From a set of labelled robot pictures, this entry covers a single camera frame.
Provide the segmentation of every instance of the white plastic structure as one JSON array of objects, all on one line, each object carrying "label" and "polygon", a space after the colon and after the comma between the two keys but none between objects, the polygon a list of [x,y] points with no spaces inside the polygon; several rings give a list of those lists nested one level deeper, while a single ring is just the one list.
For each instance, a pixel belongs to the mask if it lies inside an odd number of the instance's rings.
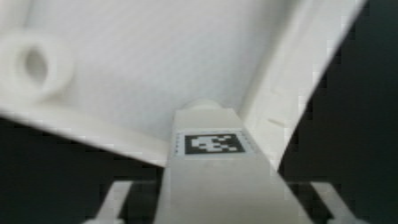
[{"label": "white plastic structure", "polygon": [[357,219],[343,202],[332,184],[312,182],[311,185],[334,216],[334,219],[328,220],[327,224],[368,224],[364,220]]},{"label": "white plastic structure", "polygon": [[124,221],[119,219],[119,213],[131,185],[131,181],[113,182],[96,218],[87,220],[83,224],[124,224]]},{"label": "white plastic structure", "polygon": [[[0,52],[2,117],[165,166],[174,111],[211,98],[234,109],[277,168],[362,3],[0,0],[0,45],[12,52]],[[14,29],[28,32],[10,40]],[[58,38],[74,58],[62,59]],[[16,69],[28,52],[48,68],[39,88]]]},{"label": "white plastic structure", "polygon": [[154,224],[312,223],[233,109],[176,112]]},{"label": "white plastic structure", "polygon": [[[67,87],[74,58],[62,41],[32,31],[14,31],[0,38],[2,92],[14,100],[48,100]],[[28,60],[42,58],[42,65]]]}]

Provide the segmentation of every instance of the circular hole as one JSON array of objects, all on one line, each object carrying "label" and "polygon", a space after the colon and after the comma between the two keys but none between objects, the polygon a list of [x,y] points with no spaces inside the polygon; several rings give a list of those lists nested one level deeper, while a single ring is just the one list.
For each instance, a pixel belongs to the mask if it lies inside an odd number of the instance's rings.
[{"label": "circular hole", "polygon": [[46,62],[39,50],[34,48],[25,57],[25,72],[37,86],[46,80]]}]

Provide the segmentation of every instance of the white panel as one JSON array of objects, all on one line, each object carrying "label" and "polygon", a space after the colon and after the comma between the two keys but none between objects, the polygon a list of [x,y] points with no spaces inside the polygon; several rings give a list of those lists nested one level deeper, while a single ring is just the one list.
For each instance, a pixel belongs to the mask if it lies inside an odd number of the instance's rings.
[{"label": "white panel", "polygon": [[169,140],[197,98],[238,110],[291,4],[286,0],[35,0],[28,27],[65,39],[78,111]]}]

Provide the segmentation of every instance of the white surface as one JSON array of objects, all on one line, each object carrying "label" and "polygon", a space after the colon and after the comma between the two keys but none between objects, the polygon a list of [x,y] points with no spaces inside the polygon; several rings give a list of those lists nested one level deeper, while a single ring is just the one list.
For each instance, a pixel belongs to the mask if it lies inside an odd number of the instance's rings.
[{"label": "white surface", "polygon": [[76,79],[44,104],[0,94],[2,116],[163,166],[174,110],[209,98],[277,167],[362,2],[35,0],[26,27],[69,43]]},{"label": "white surface", "polygon": [[240,109],[291,0],[35,0],[26,27],[65,39],[78,111],[169,140],[197,98]]},{"label": "white surface", "polygon": [[32,0],[0,0],[0,35],[23,26],[30,3]]}]

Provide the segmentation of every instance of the white bar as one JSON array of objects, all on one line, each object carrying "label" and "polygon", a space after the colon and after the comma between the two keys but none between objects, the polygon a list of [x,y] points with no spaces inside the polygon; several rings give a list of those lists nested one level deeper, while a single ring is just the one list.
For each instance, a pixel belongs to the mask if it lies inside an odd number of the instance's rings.
[{"label": "white bar", "polygon": [[96,215],[97,220],[117,219],[131,185],[133,181],[113,182],[103,201],[103,206]]}]

